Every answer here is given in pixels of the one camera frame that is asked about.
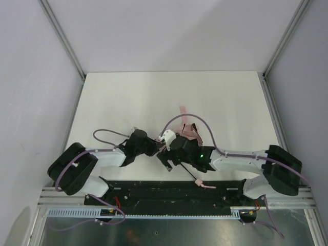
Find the pink and black folding umbrella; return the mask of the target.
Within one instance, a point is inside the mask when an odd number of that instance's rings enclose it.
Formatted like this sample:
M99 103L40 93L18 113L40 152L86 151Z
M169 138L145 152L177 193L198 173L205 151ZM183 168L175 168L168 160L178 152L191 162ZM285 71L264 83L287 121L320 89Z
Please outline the pink and black folding umbrella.
M180 108L180 114L186 114L186 108L185 106L179 106ZM174 127L172 129L172 131L176 134L176 135L179 135L181 137L184 137L188 140L190 140L191 142L193 140L196 140L197 141L197 144L199 147L202 147L203 145L203 141L198 133L198 126L196 126L195 123L192 123L192 124L188 124L188 116L187 115L184 115L181 117L182 120L181 120L181 124L179 124L178 126ZM163 152L163 150L166 148L166 145L164 143L164 147L162 147L159 152ZM180 164L196 181L196 185L200 186L200 187L203 187L203 188L208 188L208 189L215 189L216 187L212 187L212 186L206 186L202 183L202 181L198 178L196 178L195 176L193 176L192 173L189 172L189 170L183 165L183 164ZM194 167L197 171L199 172L204 172L206 173L207 170L209 171L214 171L214 169L212 167L210 167L210 164L201 164L201 163L194 163L194 164L190 164L192 167Z

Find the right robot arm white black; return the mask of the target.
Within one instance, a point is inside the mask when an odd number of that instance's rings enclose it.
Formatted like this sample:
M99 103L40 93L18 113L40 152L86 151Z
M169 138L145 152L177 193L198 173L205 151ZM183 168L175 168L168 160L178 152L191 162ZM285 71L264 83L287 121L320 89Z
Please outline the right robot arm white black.
M222 170L254 173L256 177L244 178L241 182L244 196L256 199L276 193L298 195L302 162L280 146L271 145L264 151L220 153L213 146L200 146L196 139L176 134L159 140L165 148L157 158L168 171L186 163L203 173Z

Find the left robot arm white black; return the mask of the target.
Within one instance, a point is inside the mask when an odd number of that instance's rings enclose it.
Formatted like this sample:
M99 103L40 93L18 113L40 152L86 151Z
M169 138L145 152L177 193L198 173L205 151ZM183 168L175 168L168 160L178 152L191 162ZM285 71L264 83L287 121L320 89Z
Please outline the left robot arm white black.
M90 149L75 142L51 164L47 174L54 181L58 192L69 196L83 192L101 198L110 186L102 178L93 176L93 170L125 167L139 155L154 156L163 145L140 129L134 130L122 143L113 145L111 149Z

